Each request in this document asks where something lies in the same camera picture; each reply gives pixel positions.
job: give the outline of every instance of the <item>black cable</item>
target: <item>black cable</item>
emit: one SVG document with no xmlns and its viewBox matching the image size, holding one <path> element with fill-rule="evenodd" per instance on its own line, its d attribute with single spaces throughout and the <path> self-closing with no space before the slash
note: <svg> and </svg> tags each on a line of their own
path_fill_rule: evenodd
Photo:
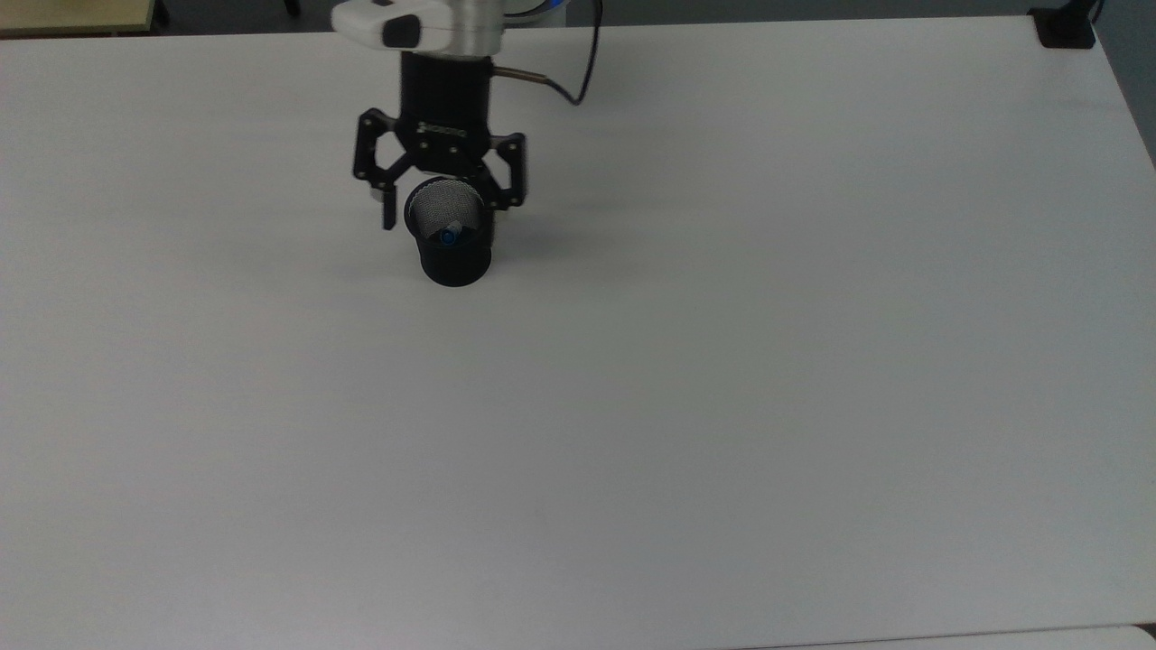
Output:
<svg viewBox="0 0 1156 650">
<path fill-rule="evenodd" d="M 577 106 L 586 99 L 586 91 L 590 90 L 590 80 L 594 75 L 594 61 L 598 59 L 598 42 L 602 31 L 602 0 L 591 0 L 594 3 L 594 38 L 590 44 L 590 61 L 586 62 L 586 75 L 581 80 L 581 90 L 578 91 L 578 97 L 570 94 L 569 90 L 562 87 L 558 82 L 546 76 L 544 74 L 538 74 L 533 72 L 526 72 L 513 68 L 494 68 L 495 76 L 505 76 L 509 79 L 518 79 L 521 81 L 529 81 L 533 83 L 541 83 L 542 86 L 549 86 L 558 95 L 566 98 L 572 105 Z"/>
</svg>

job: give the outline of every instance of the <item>black cup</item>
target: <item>black cup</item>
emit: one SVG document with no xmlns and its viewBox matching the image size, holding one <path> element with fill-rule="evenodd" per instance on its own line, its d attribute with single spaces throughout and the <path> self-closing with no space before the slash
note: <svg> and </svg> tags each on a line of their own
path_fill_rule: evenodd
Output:
<svg viewBox="0 0 1156 650">
<path fill-rule="evenodd" d="M 427 180 L 406 201 L 406 228 L 417 239 L 422 271 L 444 287 L 476 282 L 490 267 L 494 210 L 469 183 Z"/>
</svg>

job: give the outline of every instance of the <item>white table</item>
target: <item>white table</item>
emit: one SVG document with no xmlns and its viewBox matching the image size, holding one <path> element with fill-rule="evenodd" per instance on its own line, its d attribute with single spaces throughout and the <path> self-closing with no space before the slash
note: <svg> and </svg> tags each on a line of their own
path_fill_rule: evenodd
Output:
<svg viewBox="0 0 1156 650">
<path fill-rule="evenodd" d="M 499 61 L 573 80 L 587 38 Z M 608 29 L 580 109 L 495 82 L 531 197 L 458 290 L 349 176 L 393 56 L 0 61 L 0 647 L 1156 619 L 1156 173 L 1098 49 Z"/>
</svg>

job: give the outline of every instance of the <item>metal mesh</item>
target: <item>metal mesh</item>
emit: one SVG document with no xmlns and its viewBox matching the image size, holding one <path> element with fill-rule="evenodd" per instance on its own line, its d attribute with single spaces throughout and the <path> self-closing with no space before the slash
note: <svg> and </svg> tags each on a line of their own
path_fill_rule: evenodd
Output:
<svg viewBox="0 0 1156 650">
<path fill-rule="evenodd" d="M 407 209 L 421 237 L 444 244 L 480 230 L 482 224 L 481 195 L 457 178 L 427 182 L 414 191 Z"/>
</svg>

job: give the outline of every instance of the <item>wooden surface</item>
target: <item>wooden surface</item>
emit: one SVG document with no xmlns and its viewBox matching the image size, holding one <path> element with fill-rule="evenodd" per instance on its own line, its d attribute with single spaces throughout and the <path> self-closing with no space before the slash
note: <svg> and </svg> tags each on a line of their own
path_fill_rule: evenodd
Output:
<svg viewBox="0 0 1156 650">
<path fill-rule="evenodd" d="M 154 0 L 0 0 L 0 36 L 144 31 Z"/>
<path fill-rule="evenodd" d="M 0 648 L 1156 618 L 1156 173 L 1104 52 L 603 36 L 579 109 L 495 81 L 531 192 L 459 290 L 350 175 L 397 54 L 0 43 Z M 497 60 L 572 84 L 588 38 Z"/>
</svg>

